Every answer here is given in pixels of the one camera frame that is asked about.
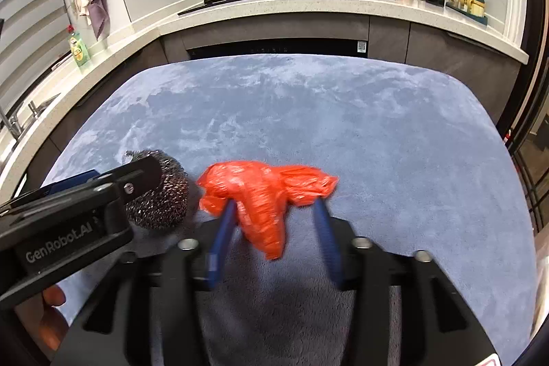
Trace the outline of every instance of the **countertop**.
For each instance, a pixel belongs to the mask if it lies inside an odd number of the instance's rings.
[[[528,207],[490,117],[455,78],[320,55],[150,68],[92,114],[45,183],[104,172],[127,162],[127,150],[146,148],[175,157],[192,179],[212,163],[242,159],[336,175],[333,215],[389,252],[430,251],[502,364],[528,345],[537,285]],[[213,366],[338,364],[353,294],[328,280],[311,207],[290,206],[285,223],[281,259],[265,261],[237,231],[224,280],[197,296]],[[164,252],[189,226],[169,233],[136,228],[123,250]],[[119,253],[61,282],[69,320]]]
[[[109,39],[94,46],[96,49],[92,52],[92,60],[82,69],[69,58],[31,93],[26,103],[34,100],[35,104],[40,104],[53,95],[60,95],[32,125],[15,149],[14,139],[8,131],[0,131],[0,162],[3,164],[0,203],[13,196],[26,167],[50,132],[95,84],[153,40],[197,25],[275,13],[318,11],[371,14],[441,28],[499,50],[522,63],[528,61],[525,52],[490,27],[477,24],[455,11],[418,0],[243,0],[177,15],[178,11],[190,8],[192,2],[199,0],[185,0],[168,6],[134,22],[126,29],[112,33]],[[100,44],[104,48],[98,51]],[[29,115],[28,108],[22,107],[18,113],[20,122],[25,122]]]

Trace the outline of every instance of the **table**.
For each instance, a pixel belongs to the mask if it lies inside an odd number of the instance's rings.
[[[308,164],[340,178],[335,216],[385,250],[431,251],[510,365],[528,345],[536,288],[532,226],[488,114],[456,79],[363,58],[248,55],[144,71],[75,135],[46,182],[162,149],[196,179],[210,164]],[[352,293],[322,264],[310,208],[292,208],[284,257],[238,233],[225,281],[199,296],[213,365],[339,364]],[[183,237],[136,229],[140,255]],[[117,254],[61,283],[72,321]]]

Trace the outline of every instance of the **red plastic bag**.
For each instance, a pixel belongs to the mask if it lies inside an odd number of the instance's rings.
[[[219,216],[227,199],[234,199],[246,238],[267,259],[277,259],[284,251],[286,202],[310,205],[318,196],[329,196],[337,182],[337,177],[308,166],[273,167],[256,161],[216,163],[198,179],[198,185],[206,190],[200,209]]]

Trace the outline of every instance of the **white sticker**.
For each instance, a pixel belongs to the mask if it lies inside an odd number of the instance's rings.
[[[366,53],[366,41],[357,41],[356,42],[356,51],[358,53]]]
[[[477,366],[501,366],[500,357],[497,353],[493,353],[488,358],[482,360]]]

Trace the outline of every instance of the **table surface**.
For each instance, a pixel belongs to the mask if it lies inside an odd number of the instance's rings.
[[[488,114],[456,79],[312,55],[148,69],[90,117],[46,182],[111,169],[128,161],[125,151],[146,148],[174,156],[194,179],[212,163],[242,159],[337,175],[334,215],[387,251],[431,251],[503,364],[528,345],[536,288],[528,209]],[[339,364],[353,295],[328,281],[310,208],[292,207],[286,223],[282,259],[265,261],[237,233],[224,282],[199,295],[213,365]],[[161,252],[185,232],[136,228],[126,248]],[[62,281],[69,321],[119,252]]]

